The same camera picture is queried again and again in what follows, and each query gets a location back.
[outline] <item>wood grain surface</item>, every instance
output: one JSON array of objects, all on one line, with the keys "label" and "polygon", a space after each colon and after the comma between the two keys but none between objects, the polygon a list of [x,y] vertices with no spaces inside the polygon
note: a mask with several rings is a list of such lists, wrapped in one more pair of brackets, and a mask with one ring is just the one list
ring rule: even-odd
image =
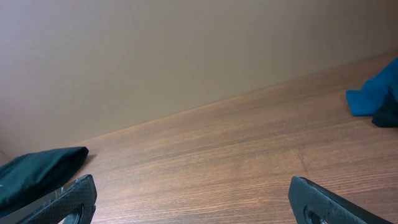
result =
[{"label": "wood grain surface", "polygon": [[90,156],[76,176],[98,191],[93,223],[295,223],[293,175],[398,222],[398,132],[352,117],[345,100],[397,56],[78,143]]}]

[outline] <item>blue cloth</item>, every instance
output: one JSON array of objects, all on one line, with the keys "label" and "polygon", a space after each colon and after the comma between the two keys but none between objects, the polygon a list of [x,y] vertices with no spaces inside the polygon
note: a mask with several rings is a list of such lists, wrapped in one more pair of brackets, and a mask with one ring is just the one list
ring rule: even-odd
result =
[{"label": "blue cloth", "polygon": [[346,98],[353,116],[372,116],[389,92],[398,99],[398,58],[366,81],[361,90],[348,90]]}]

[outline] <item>beige wall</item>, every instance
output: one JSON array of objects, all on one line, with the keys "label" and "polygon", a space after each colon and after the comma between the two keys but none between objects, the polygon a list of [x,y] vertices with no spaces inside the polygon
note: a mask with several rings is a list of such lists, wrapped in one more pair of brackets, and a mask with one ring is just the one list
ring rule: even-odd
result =
[{"label": "beige wall", "polygon": [[396,0],[0,4],[9,157],[398,48]]}]

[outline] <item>dark green cloth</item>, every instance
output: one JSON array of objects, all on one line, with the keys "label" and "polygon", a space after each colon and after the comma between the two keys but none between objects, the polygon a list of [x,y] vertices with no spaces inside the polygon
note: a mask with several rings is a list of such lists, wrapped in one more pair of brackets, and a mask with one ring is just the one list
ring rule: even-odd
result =
[{"label": "dark green cloth", "polygon": [[26,154],[0,167],[0,218],[65,185],[83,165],[86,147]]},{"label": "dark green cloth", "polygon": [[380,128],[398,127],[398,102],[386,95],[382,106],[373,115],[372,123]]}]

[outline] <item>black object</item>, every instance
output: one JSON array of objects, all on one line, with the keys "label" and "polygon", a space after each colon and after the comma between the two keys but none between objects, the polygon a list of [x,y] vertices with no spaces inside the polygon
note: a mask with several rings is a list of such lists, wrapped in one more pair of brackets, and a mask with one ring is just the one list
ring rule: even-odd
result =
[{"label": "black object", "polygon": [[0,167],[0,218],[57,190],[83,165],[86,147],[20,156]]},{"label": "black object", "polygon": [[95,212],[97,192],[93,176],[84,175],[72,183],[0,218],[8,224],[89,224]]},{"label": "black object", "polygon": [[289,201],[298,224],[391,224],[304,177],[293,177]]},{"label": "black object", "polygon": [[382,106],[373,115],[372,123],[380,128],[398,127],[398,102],[386,95]]}]

